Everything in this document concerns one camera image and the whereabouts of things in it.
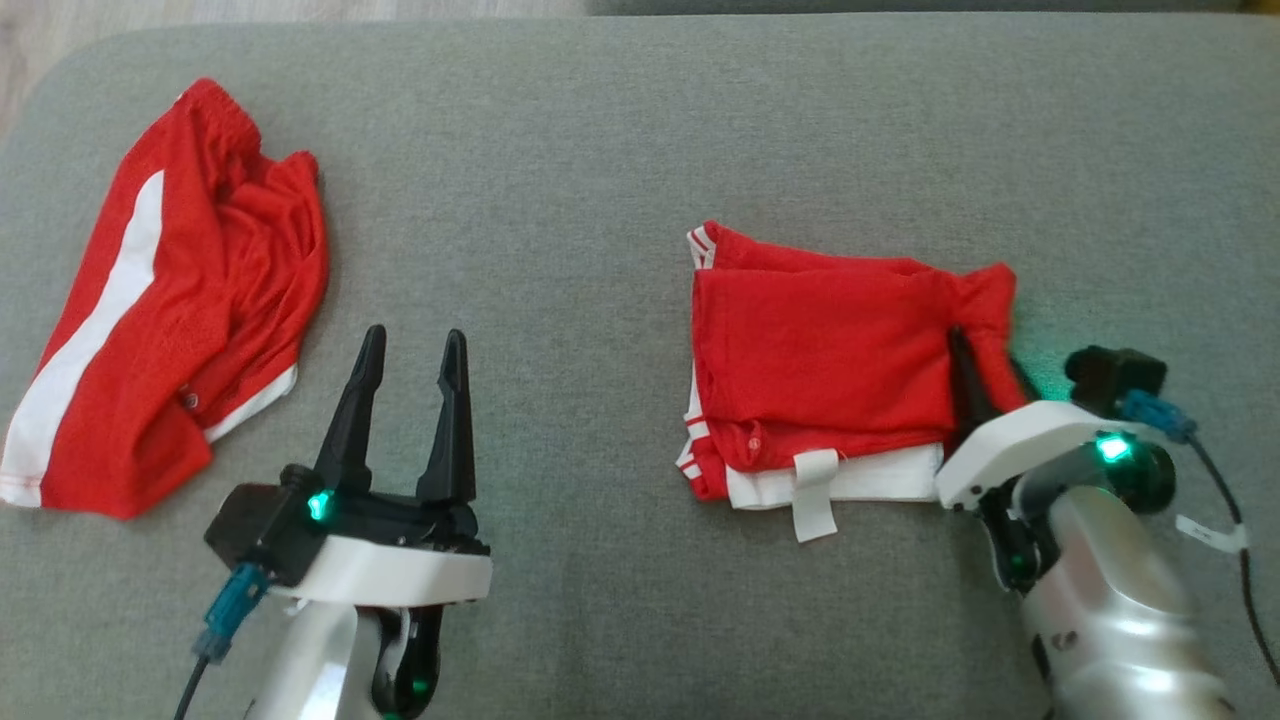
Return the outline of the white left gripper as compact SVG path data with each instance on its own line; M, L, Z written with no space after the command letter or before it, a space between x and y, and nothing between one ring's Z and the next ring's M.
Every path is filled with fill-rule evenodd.
M339 493L370 491L372 405L381 384L387 329L370 325L317 454L314 470ZM291 600L380 609L467 603L489 596L494 562L467 505L476 498L468 347L465 333L445 338L436 378L442 406L417 503L389 495L323 493L305 528L319 530L317 552L300 580L276 582Z

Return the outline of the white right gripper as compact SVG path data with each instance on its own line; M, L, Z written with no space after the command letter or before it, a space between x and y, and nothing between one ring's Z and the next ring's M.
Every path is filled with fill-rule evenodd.
M1015 356L1007 359L1010 368L1032 404L998 416L961 325L948 331L948 354L954 428L946 451L954 454L934 475L938 501L947 510L977 509L984 493L1096 439L1100 432L1167 442L1152 427L1105 419L1074 404L1042 400L1039 388Z

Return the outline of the medium grey sofa seat cushion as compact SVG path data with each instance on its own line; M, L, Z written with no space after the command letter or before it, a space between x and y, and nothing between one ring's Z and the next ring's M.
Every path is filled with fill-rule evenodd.
M589 15L840 13L1242 13L1271 0L581 0Z

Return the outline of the red and white jersey shirt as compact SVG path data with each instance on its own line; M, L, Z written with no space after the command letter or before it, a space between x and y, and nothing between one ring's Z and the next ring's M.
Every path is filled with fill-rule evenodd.
M1028 404L1009 364L1016 277L1004 264L955 274L832 256L716 222L686 241L692 364L676 464L701 502L788 509L808 542L835 533L835 502L937 500L954 325L998 410Z

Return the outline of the red shorts with white stripe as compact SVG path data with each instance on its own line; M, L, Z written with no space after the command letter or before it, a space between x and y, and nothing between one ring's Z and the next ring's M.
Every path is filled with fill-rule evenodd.
M111 181L0 451L0 502L131 520L288 395L326 291L320 169L195 81Z

